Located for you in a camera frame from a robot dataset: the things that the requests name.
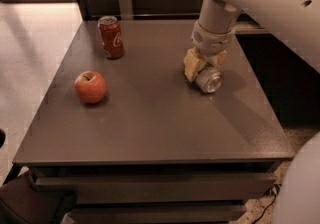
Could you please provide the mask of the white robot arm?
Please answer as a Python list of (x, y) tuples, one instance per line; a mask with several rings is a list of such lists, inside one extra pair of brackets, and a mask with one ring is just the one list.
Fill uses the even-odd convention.
[[(191, 37), (195, 56), (228, 48), (242, 12), (320, 72), (320, 0), (203, 0)], [(272, 224), (320, 224), (320, 133), (292, 160)]]

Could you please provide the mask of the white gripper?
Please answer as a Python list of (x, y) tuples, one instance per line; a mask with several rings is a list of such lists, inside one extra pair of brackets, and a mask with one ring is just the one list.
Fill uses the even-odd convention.
[(191, 35), (194, 47), (187, 50), (183, 60), (184, 75), (189, 82), (193, 82), (206, 65), (202, 55), (212, 56), (208, 63), (214, 68), (221, 67), (234, 34), (234, 28), (225, 33), (213, 33), (205, 30), (198, 21), (194, 23)]

